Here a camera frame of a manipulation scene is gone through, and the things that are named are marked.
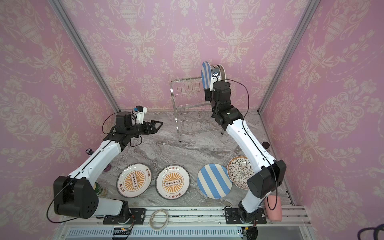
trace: dish rack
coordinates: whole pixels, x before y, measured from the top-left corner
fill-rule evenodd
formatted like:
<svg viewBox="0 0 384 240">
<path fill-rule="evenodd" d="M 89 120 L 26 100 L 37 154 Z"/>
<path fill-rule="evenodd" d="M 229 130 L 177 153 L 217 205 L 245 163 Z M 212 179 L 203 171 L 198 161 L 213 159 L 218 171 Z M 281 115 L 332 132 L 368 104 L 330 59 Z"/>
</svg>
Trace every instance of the dish rack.
<svg viewBox="0 0 384 240">
<path fill-rule="evenodd" d="M 172 80 L 169 83 L 177 135 L 222 129 L 212 115 L 211 103 L 205 101 L 201 77 Z"/>
</svg>

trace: metal wire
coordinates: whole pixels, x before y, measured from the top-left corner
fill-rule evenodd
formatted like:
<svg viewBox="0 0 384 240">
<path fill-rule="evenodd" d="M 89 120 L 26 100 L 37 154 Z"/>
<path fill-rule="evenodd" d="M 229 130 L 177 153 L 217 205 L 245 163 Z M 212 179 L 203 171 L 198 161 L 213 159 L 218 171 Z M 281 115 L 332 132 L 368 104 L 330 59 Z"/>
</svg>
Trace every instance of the metal wire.
<svg viewBox="0 0 384 240">
<path fill-rule="evenodd" d="M 172 80 L 170 91 L 176 129 L 181 136 L 221 129 L 211 118 L 210 102 L 205 101 L 201 77 Z"/>
</svg>

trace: wallpaper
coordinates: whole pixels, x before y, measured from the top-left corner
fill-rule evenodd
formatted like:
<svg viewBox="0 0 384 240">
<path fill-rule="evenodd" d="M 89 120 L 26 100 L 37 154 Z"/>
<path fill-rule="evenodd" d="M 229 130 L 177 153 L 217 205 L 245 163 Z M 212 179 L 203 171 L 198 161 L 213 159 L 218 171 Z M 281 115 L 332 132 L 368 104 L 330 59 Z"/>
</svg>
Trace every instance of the wallpaper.
<svg viewBox="0 0 384 240">
<path fill-rule="evenodd" d="M 52 239 L 53 181 L 99 146 L 113 110 L 48 2 L 1 1 L 0 24 L 1 238 Z"/>
<path fill-rule="evenodd" d="M 383 8 L 322 0 L 263 115 L 319 240 L 384 222 Z"/>
<path fill-rule="evenodd" d="M 61 0 L 120 107 L 172 109 L 169 82 L 222 64 L 258 108 L 308 0 Z M 247 108 L 242 86 L 232 101 Z"/>
</svg>

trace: pink wallpaper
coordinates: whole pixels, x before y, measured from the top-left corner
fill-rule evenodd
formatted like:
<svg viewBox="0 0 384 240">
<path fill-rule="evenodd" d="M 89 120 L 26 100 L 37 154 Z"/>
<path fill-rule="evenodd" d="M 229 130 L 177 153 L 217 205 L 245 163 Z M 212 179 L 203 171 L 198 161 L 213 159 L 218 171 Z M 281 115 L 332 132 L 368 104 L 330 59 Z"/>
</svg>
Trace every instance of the pink wallpaper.
<svg viewBox="0 0 384 240">
<path fill-rule="evenodd" d="M 62 0 L 124 109 L 172 109 L 169 81 L 223 64 L 258 108 L 308 0 Z M 247 107 L 233 85 L 233 103 Z"/>
<path fill-rule="evenodd" d="M 383 9 L 322 0 L 264 114 L 319 240 L 384 222 Z"/>
<path fill-rule="evenodd" d="M 53 181 L 99 146 L 112 109 L 48 2 L 1 1 L 0 24 L 1 238 L 52 239 Z"/>
</svg>

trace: plate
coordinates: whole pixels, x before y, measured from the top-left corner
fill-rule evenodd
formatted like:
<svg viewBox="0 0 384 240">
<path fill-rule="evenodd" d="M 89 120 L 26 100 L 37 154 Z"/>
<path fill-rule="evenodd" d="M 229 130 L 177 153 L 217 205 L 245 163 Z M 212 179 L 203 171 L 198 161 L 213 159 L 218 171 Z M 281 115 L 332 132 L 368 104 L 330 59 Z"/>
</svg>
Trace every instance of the plate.
<svg viewBox="0 0 384 240">
<path fill-rule="evenodd" d="M 189 184 L 189 173 L 179 165 L 164 168 L 156 178 L 157 192 L 168 200 L 182 197 L 188 191 Z"/>
<path fill-rule="evenodd" d="M 246 156 L 232 158 L 228 163 L 227 170 L 232 183 L 241 189 L 249 190 L 247 180 L 252 177 L 255 172 Z"/>
<path fill-rule="evenodd" d="M 150 186 L 152 173 L 144 164 L 133 164 L 126 167 L 119 175 L 116 186 L 120 195 L 133 198 L 143 194 Z"/>
<path fill-rule="evenodd" d="M 197 175 L 197 185 L 200 191 L 212 199 L 220 199 L 226 196 L 232 188 L 225 167 L 211 163 L 200 169 Z"/>
</svg>

